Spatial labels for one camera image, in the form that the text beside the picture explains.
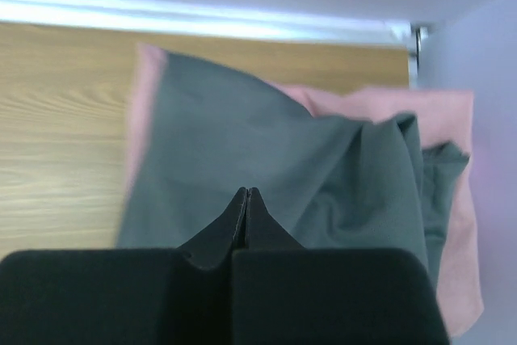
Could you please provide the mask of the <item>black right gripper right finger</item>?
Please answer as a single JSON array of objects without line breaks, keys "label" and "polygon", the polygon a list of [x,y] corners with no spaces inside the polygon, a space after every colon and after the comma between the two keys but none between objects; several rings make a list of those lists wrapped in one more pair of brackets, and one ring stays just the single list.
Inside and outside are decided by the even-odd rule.
[{"label": "black right gripper right finger", "polygon": [[411,253],[305,249],[255,188],[245,225],[232,258],[234,343],[449,343],[427,271]]}]

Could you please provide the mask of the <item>dark grey t shirt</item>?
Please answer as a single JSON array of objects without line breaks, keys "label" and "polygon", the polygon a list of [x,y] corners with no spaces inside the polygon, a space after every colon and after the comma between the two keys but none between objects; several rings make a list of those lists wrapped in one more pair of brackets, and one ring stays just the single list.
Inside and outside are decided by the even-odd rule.
[{"label": "dark grey t shirt", "polygon": [[119,247],[180,246],[256,187],[304,247],[400,248],[439,278],[469,159],[423,148],[412,113],[315,117],[250,74],[144,45],[128,132]]}]

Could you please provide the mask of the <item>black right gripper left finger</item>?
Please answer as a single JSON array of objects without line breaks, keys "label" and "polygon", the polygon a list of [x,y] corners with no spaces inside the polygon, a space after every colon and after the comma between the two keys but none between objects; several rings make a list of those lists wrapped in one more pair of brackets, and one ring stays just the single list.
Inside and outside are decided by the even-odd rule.
[{"label": "black right gripper left finger", "polygon": [[4,344],[229,344],[246,190],[176,249],[21,250],[1,262]]}]

